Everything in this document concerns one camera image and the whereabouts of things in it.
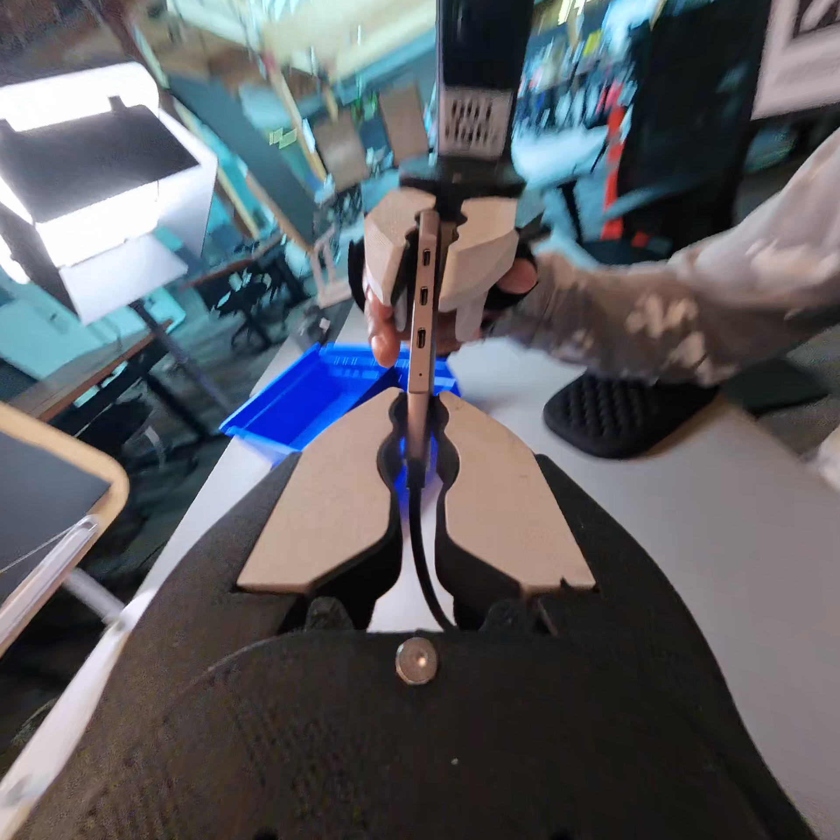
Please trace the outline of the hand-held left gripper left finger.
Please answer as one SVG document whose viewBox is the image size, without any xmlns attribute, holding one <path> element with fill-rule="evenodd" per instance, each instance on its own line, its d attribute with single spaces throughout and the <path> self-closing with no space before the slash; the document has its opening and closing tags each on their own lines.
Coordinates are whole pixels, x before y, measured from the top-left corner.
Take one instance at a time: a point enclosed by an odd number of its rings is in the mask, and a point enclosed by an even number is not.
<svg viewBox="0 0 840 840">
<path fill-rule="evenodd" d="M 385 545 L 398 524 L 403 391 L 388 387 L 305 447 L 237 579 L 311 595 Z"/>
</svg>

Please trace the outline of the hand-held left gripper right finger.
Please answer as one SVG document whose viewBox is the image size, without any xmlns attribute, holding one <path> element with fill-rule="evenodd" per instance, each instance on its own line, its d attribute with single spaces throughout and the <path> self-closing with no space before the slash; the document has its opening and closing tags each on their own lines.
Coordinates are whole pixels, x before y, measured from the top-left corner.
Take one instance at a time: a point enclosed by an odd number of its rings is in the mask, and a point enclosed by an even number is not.
<svg viewBox="0 0 840 840">
<path fill-rule="evenodd" d="M 595 577 L 536 455 L 507 426 L 442 392 L 438 579 L 452 595 L 582 591 Z"/>
</svg>

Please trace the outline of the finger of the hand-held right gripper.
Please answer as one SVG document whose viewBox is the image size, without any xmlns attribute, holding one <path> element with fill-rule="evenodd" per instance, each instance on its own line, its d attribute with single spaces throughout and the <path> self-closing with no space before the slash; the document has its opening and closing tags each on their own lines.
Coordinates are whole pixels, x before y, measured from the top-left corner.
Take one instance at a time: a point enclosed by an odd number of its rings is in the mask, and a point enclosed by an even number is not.
<svg viewBox="0 0 840 840">
<path fill-rule="evenodd" d="M 392 307 L 395 325 L 407 321 L 407 280 L 400 280 L 408 239 L 418 230 L 420 213 L 433 210 L 433 194 L 418 189 L 394 189 L 383 196 L 364 219 L 364 280 L 378 301 Z"/>
<path fill-rule="evenodd" d="M 517 198 L 470 198 L 464 221 L 448 247 L 438 309 L 455 315 L 455 339 L 472 341 L 480 330 L 490 289 L 512 267 L 518 247 Z"/>
</svg>

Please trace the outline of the grey usb hub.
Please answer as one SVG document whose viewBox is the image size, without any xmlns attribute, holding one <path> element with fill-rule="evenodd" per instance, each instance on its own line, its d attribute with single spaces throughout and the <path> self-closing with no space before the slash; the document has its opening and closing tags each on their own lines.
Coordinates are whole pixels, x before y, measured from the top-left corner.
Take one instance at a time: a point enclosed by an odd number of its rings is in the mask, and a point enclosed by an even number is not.
<svg viewBox="0 0 840 840">
<path fill-rule="evenodd" d="M 435 210 L 422 211 L 418 222 L 416 276 L 406 389 L 404 454 L 406 485 L 410 493 L 419 492 L 425 486 L 431 447 L 439 233 L 440 221 L 437 212 Z"/>
</svg>

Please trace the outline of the person's right forearm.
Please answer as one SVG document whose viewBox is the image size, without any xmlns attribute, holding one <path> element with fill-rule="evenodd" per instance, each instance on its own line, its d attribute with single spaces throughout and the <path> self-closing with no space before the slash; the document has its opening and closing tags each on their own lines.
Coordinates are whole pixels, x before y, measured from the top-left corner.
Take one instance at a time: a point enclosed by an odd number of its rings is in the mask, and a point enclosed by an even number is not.
<svg viewBox="0 0 840 840">
<path fill-rule="evenodd" d="M 535 288 L 488 338 L 606 377 L 720 384 L 838 324 L 839 132 L 738 225 L 668 260 L 535 261 Z"/>
</svg>

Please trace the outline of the person's right hand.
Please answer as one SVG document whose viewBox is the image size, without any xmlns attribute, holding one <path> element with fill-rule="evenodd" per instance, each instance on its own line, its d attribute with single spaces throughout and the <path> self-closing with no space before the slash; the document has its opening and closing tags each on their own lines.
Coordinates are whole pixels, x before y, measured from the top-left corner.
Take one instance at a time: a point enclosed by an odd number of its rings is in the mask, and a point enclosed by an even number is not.
<svg viewBox="0 0 840 840">
<path fill-rule="evenodd" d="M 396 363 L 402 345 L 410 341 L 411 330 L 399 330 L 396 327 L 393 309 L 378 301 L 369 289 L 364 273 L 360 274 L 360 278 L 360 299 L 364 303 L 364 317 L 373 356 L 381 366 L 391 367 Z M 465 343 L 476 343 L 484 339 L 490 326 L 501 314 L 511 309 L 536 287 L 537 278 L 536 259 L 527 246 L 520 246 L 511 268 L 489 290 L 481 324 L 468 339 L 457 339 L 454 313 L 445 313 L 439 317 L 436 330 L 437 355 L 447 357 Z"/>
</svg>

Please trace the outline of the blue plastic bin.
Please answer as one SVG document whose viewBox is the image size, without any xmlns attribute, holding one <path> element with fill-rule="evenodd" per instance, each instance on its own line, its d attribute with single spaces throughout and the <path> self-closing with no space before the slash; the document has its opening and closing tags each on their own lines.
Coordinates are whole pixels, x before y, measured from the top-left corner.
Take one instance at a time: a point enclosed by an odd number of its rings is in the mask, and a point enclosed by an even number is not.
<svg viewBox="0 0 840 840">
<path fill-rule="evenodd" d="M 386 369 L 366 344 L 316 344 L 229 415 L 219 431 L 275 466 L 381 392 L 406 391 L 409 354 L 402 347 L 397 362 Z"/>
</svg>

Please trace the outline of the black board with wooden rim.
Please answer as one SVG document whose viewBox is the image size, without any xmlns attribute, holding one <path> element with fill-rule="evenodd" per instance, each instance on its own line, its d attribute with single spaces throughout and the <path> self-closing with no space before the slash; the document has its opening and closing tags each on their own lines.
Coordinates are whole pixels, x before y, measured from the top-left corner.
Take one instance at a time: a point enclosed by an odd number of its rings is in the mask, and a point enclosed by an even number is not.
<svg viewBox="0 0 840 840">
<path fill-rule="evenodd" d="M 123 604 L 79 566 L 125 508 L 121 465 L 1 405 L 1 653 L 64 588 L 105 624 Z"/>
<path fill-rule="evenodd" d="M 336 227 L 326 221 L 314 191 L 248 120 L 239 100 L 216 81 L 170 75 L 169 83 L 174 99 L 245 164 L 247 183 L 257 187 L 283 234 L 305 252 L 318 305 L 330 308 L 351 299 L 350 284 L 332 253 L 332 243 L 339 240 Z"/>
</svg>

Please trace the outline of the orange traffic cone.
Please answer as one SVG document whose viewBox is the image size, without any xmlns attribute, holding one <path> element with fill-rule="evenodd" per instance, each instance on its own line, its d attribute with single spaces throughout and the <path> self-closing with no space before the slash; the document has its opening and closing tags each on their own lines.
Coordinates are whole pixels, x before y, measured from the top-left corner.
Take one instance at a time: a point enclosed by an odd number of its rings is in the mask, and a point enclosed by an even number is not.
<svg viewBox="0 0 840 840">
<path fill-rule="evenodd" d="M 605 185 L 602 210 L 604 217 L 618 198 L 618 173 L 623 158 L 627 135 L 632 124 L 633 105 L 625 101 L 625 83 L 615 81 L 607 93 Z"/>
</svg>

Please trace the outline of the black mesh office chair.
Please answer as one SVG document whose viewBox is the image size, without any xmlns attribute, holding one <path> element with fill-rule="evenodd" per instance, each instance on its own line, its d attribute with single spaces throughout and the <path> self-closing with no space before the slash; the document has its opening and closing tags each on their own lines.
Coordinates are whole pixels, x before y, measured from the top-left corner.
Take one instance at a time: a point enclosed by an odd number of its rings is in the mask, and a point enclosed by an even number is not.
<svg viewBox="0 0 840 840">
<path fill-rule="evenodd" d="M 617 167 L 616 238 L 582 248 L 617 266 L 665 259 L 733 225 L 770 2 L 665 2 L 640 55 Z"/>
</svg>

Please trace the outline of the black light stand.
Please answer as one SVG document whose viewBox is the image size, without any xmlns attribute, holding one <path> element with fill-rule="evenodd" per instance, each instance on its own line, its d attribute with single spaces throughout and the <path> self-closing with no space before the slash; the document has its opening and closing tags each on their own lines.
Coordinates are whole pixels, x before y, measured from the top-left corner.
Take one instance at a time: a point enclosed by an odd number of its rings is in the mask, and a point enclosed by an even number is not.
<svg viewBox="0 0 840 840">
<path fill-rule="evenodd" d="M 173 339 L 168 333 L 167 328 L 161 322 L 156 321 L 154 316 L 148 311 L 142 299 L 137 299 L 129 304 L 131 308 L 154 334 L 164 347 L 167 349 L 169 355 L 178 363 L 184 370 L 186 375 L 192 382 L 194 382 L 203 392 L 205 392 L 214 404 L 227 415 L 233 412 L 234 405 L 228 399 L 228 396 L 219 388 L 217 383 L 205 373 L 194 358 L 185 350 L 185 348 Z"/>
</svg>

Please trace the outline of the white softbox light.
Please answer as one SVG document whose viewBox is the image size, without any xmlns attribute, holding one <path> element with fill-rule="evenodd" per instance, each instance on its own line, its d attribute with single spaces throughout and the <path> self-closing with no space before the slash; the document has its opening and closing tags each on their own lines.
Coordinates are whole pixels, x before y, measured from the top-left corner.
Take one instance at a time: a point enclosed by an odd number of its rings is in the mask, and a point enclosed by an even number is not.
<svg viewBox="0 0 840 840">
<path fill-rule="evenodd" d="M 199 257 L 216 177 L 139 63 L 2 86 L 2 272 L 96 322 L 186 275 L 156 233 Z"/>
</svg>

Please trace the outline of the white sign with black tag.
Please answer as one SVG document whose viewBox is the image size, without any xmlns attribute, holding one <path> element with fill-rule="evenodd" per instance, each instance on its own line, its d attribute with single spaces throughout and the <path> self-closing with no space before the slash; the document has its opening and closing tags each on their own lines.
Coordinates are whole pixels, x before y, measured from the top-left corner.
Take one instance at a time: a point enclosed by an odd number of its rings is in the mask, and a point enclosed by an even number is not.
<svg viewBox="0 0 840 840">
<path fill-rule="evenodd" d="M 839 2 L 772 1 L 752 120 L 839 103 Z"/>
</svg>

